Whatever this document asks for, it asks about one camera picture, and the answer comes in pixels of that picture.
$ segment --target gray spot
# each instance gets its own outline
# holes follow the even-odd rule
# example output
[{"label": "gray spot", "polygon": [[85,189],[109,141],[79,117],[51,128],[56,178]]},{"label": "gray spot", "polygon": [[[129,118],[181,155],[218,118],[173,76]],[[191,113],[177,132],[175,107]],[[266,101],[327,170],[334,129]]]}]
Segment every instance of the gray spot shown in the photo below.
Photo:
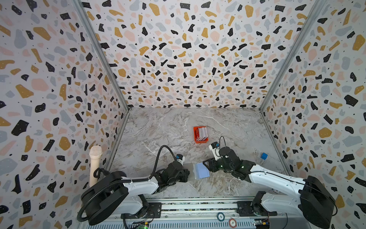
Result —
[{"label": "gray spot", "polygon": [[352,26],[347,26],[345,28],[339,29],[339,30],[336,31],[336,35],[337,36],[343,36],[351,29],[352,29]]},{"label": "gray spot", "polygon": [[323,176],[325,182],[327,182],[328,184],[335,184],[336,183],[335,180],[330,178],[328,175],[323,173],[322,176]]},{"label": "gray spot", "polygon": [[167,29],[165,28],[165,26],[161,23],[161,22],[158,22],[155,24],[159,29],[160,31],[162,32],[165,32]]},{"label": "gray spot", "polygon": [[269,30],[269,26],[271,25],[271,22],[266,19],[266,21],[264,22],[264,26],[267,28],[267,31]]},{"label": "gray spot", "polygon": [[351,86],[343,86],[343,87],[342,87],[342,92],[350,92],[350,91],[351,91],[351,89],[352,89],[352,87],[351,87]]},{"label": "gray spot", "polygon": [[60,46],[56,46],[55,49],[53,50],[55,53],[58,53],[62,56],[67,54],[67,51],[64,50],[63,48],[61,48]]},{"label": "gray spot", "polygon": [[245,24],[244,25],[244,28],[245,28],[245,30],[246,30],[247,33],[253,32],[253,29],[251,28],[251,25],[250,24]]},{"label": "gray spot", "polygon": [[78,79],[86,80],[86,75],[84,71],[78,71]]},{"label": "gray spot", "polygon": [[153,25],[151,25],[150,23],[147,23],[145,22],[146,26],[149,28],[149,29],[153,29]]},{"label": "gray spot", "polygon": [[134,3],[132,3],[130,5],[130,10],[137,11],[139,9],[139,5],[140,5],[140,0],[134,1]]},{"label": "gray spot", "polygon": [[30,106],[27,106],[27,105],[21,105],[23,110],[24,110],[24,115],[25,116],[28,116],[28,117],[31,117],[32,116],[32,107]]},{"label": "gray spot", "polygon": [[210,65],[211,65],[211,58],[207,58],[207,60],[205,60],[204,67],[209,67]]},{"label": "gray spot", "polygon": [[18,163],[16,163],[13,159],[11,158],[5,158],[3,160],[0,160],[0,176],[10,173],[11,171],[13,171],[16,166],[18,165]]},{"label": "gray spot", "polygon": [[239,24],[237,24],[236,22],[235,22],[235,30],[239,30],[239,29],[241,29],[241,27],[240,27],[240,25]]},{"label": "gray spot", "polygon": [[235,7],[237,4],[238,4],[238,2],[235,1],[234,3],[232,3],[231,5],[226,7],[225,12],[228,12],[228,13],[233,12],[235,10]]},{"label": "gray spot", "polygon": [[13,202],[13,207],[15,209],[18,209],[19,205],[20,205],[20,198],[16,198],[15,201]]},{"label": "gray spot", "polygon": [[183,26],[182,26],[182,20],[179,19],[178,17],[175,18],[175,23],[180,27],[180,29],[183,29]]},{"label": "gray spot", "polygon": [[350,147],[356,144],[359,144],[362,142],[362,138],[360,136],[348,136],[345,139],[342,140],[342,142],[344,143],[344,145],[346,147]]},{"label": "gray spot", "polygon": [[327,95],[329,95],[330,93],[330,88],[328,85],[326,86],[322,86],[321,89],[320,89],[320,95],[324,98],[326,97]]},{"label": "gray spot", "polygon": [[44,57],[46,57],[47,59],[49,59],[49,60],[52,60],[52,61],[54,61],[55,60],[55,56],[54,55],[52,55],[52,54],[43,54],[43,56]]},{"label": "gray spot", "polygon": [[48,183],[48,178],[49,178],[49,176],[44,175],[43,177],[41,177],[41,179],[39,179],[38,181],[32,183],[32,185],[47,184]]},{"label": "gray spot", "polygon": [[338,50],[334,53],[333,55],[333,60],[338,60],[339,59],[339,53]]},{"label": "gray spot", "polygon": [[164,48],[163,53],[168,57],[172,57],[173,52],[169,48]]},{"label": "gray spot", "polygon": [[34,21],[36,24],[39,24],[40,23],[40,19],[37,17],[37,15],[35,15],[34,13],[32,13],[31,15],[30,15],[30,19],[32,20],[32,21]]},{"label": "gray spot", "polygon": [[77,42],[72,33],[66,32],[66,36],[69,40]]},{"label": "gray spot", "polygon": [[342,68],[344,70],[348,70],[348,68],[350,67],[350,62],[351,62],[351,59],[348,58],[348,57],[343,57],[342,58]]},{"label": "gray spot", "polygon": [[14,46],[16,48],[23,48],[27,45],[27,40],[23,36],[23,33],[21,30],[17,29],[15,31],[15,39],[14,39]]},{"label": "gray spot", "polygon": [[71,122],[71,118],[66,113],[65,110],[60,111],[61,121],[63,121],[66,125],[68,125]]}]

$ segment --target black spot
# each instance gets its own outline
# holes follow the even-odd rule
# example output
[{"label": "black spot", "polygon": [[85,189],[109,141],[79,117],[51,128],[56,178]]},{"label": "black spot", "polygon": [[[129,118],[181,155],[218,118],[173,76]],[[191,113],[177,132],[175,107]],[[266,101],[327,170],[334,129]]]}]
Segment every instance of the black spot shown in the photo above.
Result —
[{"label": "black spot", "polygon": [[358,102],[358,100],[357,99],[355,99],[355,98],[353,98],[352,96],[350,96],[350,95],[346,95],[345,97],[344,97],[344,99],[345,99],[345,101],[346,101],[346,104],[348,104],[348,105],[351,105],[351,106],[355,106],[356,105],[356,103]]},{"label": "black spot", "polygon": [[34,109],[34,112],[38,113],[41,111],[44,111],[46,109],[46,104],[42,103],[41,105],[37,105],[36,108]]},{"label": "black spot", "polygon": [[28,122],[19,120],[18,123],[15,125],[14,129],[11,131],[12,135],[19,136],[19,134],[27,131]]},{"label": "black spot", "polygon": [[32,170],[32,172],[28,175],[27,178],[25,178],[26,181],[30,181],[32,180],[39,172],[40,172],[40,169],[39,169],[40,165],[37,164],[35,165],[34,169]]}]

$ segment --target metal frame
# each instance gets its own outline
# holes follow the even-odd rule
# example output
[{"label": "metal frame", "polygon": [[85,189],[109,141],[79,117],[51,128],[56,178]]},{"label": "metal frame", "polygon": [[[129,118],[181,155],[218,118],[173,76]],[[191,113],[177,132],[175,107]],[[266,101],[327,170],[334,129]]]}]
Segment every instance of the metal frame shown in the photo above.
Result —
[{"label": "metal frame", "polygon": [[104,55],[104,52],[102,51],[102,48],[100,47],[100,44],[97,40],[97,37],[94,33],[94,30],[93,30],[93,27],[88,19],[88,16],[84,10],[84,7],[81,3],[80,0],[72,0],[73,4],[74,4],[74,8],[75,8],[75,11],[76,13],[78,14],[79,16],[79,19],[81,21],[81,24],[83,25],[85,31],[86,31],[86,34],[88,35],[89,39],[90,39],[90,42],[92,44],[92,46],[94,47],[98,57],[99,57],[99,60],[103,66],[103,68],[105,69],[105,71],[107,72],[107,76],[109,78],[109,81],[111,82],[117,96],[118,96],[118,99],[120,100],[121,104],[122,104],[122,107],[128,111],[129,110],[129,107],[126,103],[126,100],[124,99],[123,97],[123,94],[118,86],[118,83],[116,81],[116,79],[114,78],[114,74],[112,72],[112,69],[111,67],[109,66],[109,63],[107,61],[107,58],[105,57]]}]

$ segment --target pink spot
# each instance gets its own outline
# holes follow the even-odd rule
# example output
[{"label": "pink spot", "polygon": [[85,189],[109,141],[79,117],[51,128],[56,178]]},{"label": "pink spot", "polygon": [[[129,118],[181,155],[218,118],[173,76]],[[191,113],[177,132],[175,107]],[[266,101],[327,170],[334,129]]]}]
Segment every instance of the pink spot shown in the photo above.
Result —
[{"label": "pink spot", "polygon": [[43,79],[32,79],[32,88],[36,91],[45,92],[48,90],[48,85]]},{"label": "pink spot", "polygon": [[0,52],[6,56],[13,56],[14,53],[6,48],[0,46]]},{"label": "pink spot", "polygon": [[51,121],[49,120],[49,118],[43,119],[42,127],[48,131],[51,131]]},{"label": "pink spot", "polygon": [[1,156],[5,156],[8,151],[13,147],[13,145],[16,143],[16,141],[11,141],[8,144],[6,144],[1,150],[0,150],[0,155]]},{"label": "pink spot", "polygon": [[27,49],[23,50],[23,56],[30,56],[29,52]]}]

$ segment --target gold spot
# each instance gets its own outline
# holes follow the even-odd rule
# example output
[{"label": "gold spot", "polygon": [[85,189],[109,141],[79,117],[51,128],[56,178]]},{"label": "gold spot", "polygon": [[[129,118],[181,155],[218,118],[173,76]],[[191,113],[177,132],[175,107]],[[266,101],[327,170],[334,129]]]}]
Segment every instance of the gold spot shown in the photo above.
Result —
[{"label": "gold spot", "polygon": [[318,33],[323,34],[323,36],[325,36],[325,31],[323,30],[323,28],[321,26],[318,26]]},{"label": "gold spot", "polygon": [[196,77],[196,74],[197,74],[197,69],[191,69],[189,71],[189,75],[192,76],[192,77]]},{"label": "gold spot", "polygon": [[15,86],[15,88],[18,90],[20,96],[24,99],[24,98],[28,98],[31,97],[32,95],[34,95],[34,93],[28,89],[26,89],[23,85],[18,84]]},{"label": "gold spot", "polygon": [[92,15],[90,11],[87,11],[86,14],[88,15],[88,18],[90,18],[92,21],[95,20],[95,17]]},{"label": "gold spot", "polygon": [[245,11],[247,13],[247,17],[250,18],[251,16],[253,16],[253,7],[250,5],[246,5],[245,6]]},{"label": "gold spot", "polygon": [[218,56],[220,56],[223,52],[225,52],[226,50],[228,50],[229,48],[228,47],[223,47],[223,48],[220,48],[219,49],[219,52],[218,52]]},{"label": "gold spot", "polygon": [[337,166],[333,166],[330,171],[329,171],[329,175],[333,176],[334,175],[334,172],[336,171],[336,167]]},{"label": "gold spot", "polygon": [[141,14],[138,15],[138,25],[142,25],[142,18],[143,16]]},{"label": "gold spot", "polygon": [[313,70],[306,70],[305,74],[303,76],[309,76],[309,75],[315,75],[315,71]]},{"label": "gold spot", "polygon": [[179,57],[184,57],[186,55],[186,52],[184,51],[184,52],[182,52],[181,54],[179,54],[178,56]]},{"label": "gold spot", "polygon": [[207,28],[203,29],[201,36],[208,38]]},{"label": "gold spot", "polygon": [[261,53],[259,53],[259,54],[255,55],[255,56],[254,56],[254,58],[261,57],[261,56],[262,56],[262,54],[263,54],[263,52],[261,52]]},{"label": "gold spot", "polygon": [[305,16],[305,15],[303,15],[303,14],[297,14],[297,15],[296,15],[296,17],[297,17],[298,19],[302,19],[302,18],[303,18],[303,19],[305,19],[305,20],[307,19],[307,16]]},{"label": "gold spot", "polygon": [[33,216],[26,216],[23,218],[19,218],[19,227],[24,226],[24,224],[28,221],[32,221],[33,220]]},{"label": "gold spot", "polygon": [[290,123],[291,123],[291,118],[290,118],[290,116],[287,116],[286,124],[289,125]]},{"label": "gold spot", "polygon": [[342,106],[342,104],[341,104],[341,103],[332,103],[332,102],[330,102],[330,103],[329,103],[329,105],[330,105],[331,107],[336,108],[336,109],[338,109],[339,107],[341,107],[341,106]]},{"label": "gold spot", "polygon": [[76,31],[75,27],[71,24],[71,22],[69,22],[69,26],[70,26],[70,28],[71,28],[71,30],[72,30],[73,32],[75,32],[75,31]]},{"label": "gold spot", "polygon": [[149,50],[149,47],[148,46],[144,46],[144,47],[140,48],[139,49],[140,56],[142,56],[147,50]]},{"label": "gold spot", "polygon": [[217,15],[216,15],[216,14],[214,14],[213,12],[208,11],[208,10],[205,12],[205,14],[206,14],[208,17],[210,17],[210,16],[217,17]]},{"label": "gold spot", "polygon": [[291,39],[291,36],[292,36],[292,29],[290,29],[290,30],[288,31],[288,33],[285,35],[285,38],[286,38],[287,40],[290,40],[290,39]]},{"label": "gold spot", "polygon": [[279,22],[280,21],[280,15],[279,14],[277,14],[275,17],[274,17],[274,23],[277,23],[277,22]]},{"label": "gold spot", "polygon": [[34,139],[31,139],[29,135],[27,135],[25,137],[24,153],[26,153],[26,152],[30,151],[30,149],[32,149],[33,142],[34,142]]},{"label": "gold spot", "polygon": [[68,150],[70,148],[71,144],[67,137],[61,137],[59,147],[63,150]]},{"label": "gold spot", "polygon": [[364,43],[365,38],[361,34],[359,34],[356,36],[356,40],[355,43],[353,44],[352,49],[358,51]]},{"label": "gold spot", "polygon": [[43,37],[45,40],[51,40],[51,36],[48,34],[47,30],[43,27],[34,27],[33,31]]},{"label": "gold spot", "polygon": [[41,187],[37,187],[35,190],[34,190],[34,194],[33,196],[38,196],[39,192],[41,190]]},{"label": "gold spot", "polygon": [[39,63],[42,63],[41,57],[40,57],[40,55],[38,53],[38,50],[36,48],[32,48],[31,50],[32,50],[33,54],[35,55],[35,57],[37,58],[37,61]]},{"label": "gold spot", "polygon": [[341,42],[336,41],[332,47],[329,48],[329,51],[333,50],[335,47],[337,47]]},{"label": "gold spot", "polygon": [[117,28],[117,27],[115,27],[115,35],[117,36],[117,37],[123,37],[122,36],[122,34],[121,34],[121,31],[119,31],[119,28]]},{"label": "gold spot", "polygon": [[302,162],[296,162],[296,166],[297,166],[298,169],[300,169],[301,166],[302,166]]},{"label": "gold spot", "polygon": [[8,35],[10,37],[10,30],[8,30],[7,28],[3,27],[2,25],[0,25],[0,31],[5,33],[6,35]]},{"label": "gold spot", "polygon": [[321,138],[330,137],[331,135],[332,135],[332,131],[326,127],[319,130],[319,137],[321,137]]},{"label": "gold spot", "polygon": [[310,47],[310,45],[311,45],[311,42],[308,42],[305,46],[304,46],[304,51],[305,52],[307,52],[308,51],[308,49],[309,49],[309,47]]},{"label": "gold spot", "polygon": [[0,69],[5,69],[7,64],[14,64],[14,60],[0,60]]},{"label": "gold spot", "polygon": [[184,12],[184,17],[183,17],[186,21],[189,20],[189,16],[188,16],[188,13],[187,12]]},{"label": "gold spot", "polygon": [[153,13],[155,14],[155,16],[160,15],[159,7],[157,5],[150,3],[149,6],[150,6],[151,10],[153,11]]},{"label": "gold spot", "polygon": [[345,177],[347,180],[352,179],[356,174],[352,171],[347,171],[347,176]]},{"label": "gold spot", "polygon": [[258,77],[262,78],[267,73],[266,69],[260,70],[258,73]]},{"label": "gold spot", "polygon": [[350,19],[350,15],[351,15],[351,10],[348,10],[346,17],[344,18],[344,22],[343,25],[347,25],[348,24],[348,20]]},{"label": "gold spot", "polygon": [[122,13],[118,12],[118,11],[115,11],[115,10],[109,10],[109,12],[113,15],[113,16],[117,16],[117,15],[121,15],[123,16]]},{"label": "gold spot", "polygon": [[66,84],[61,85],[60,96],[66,101]]}]

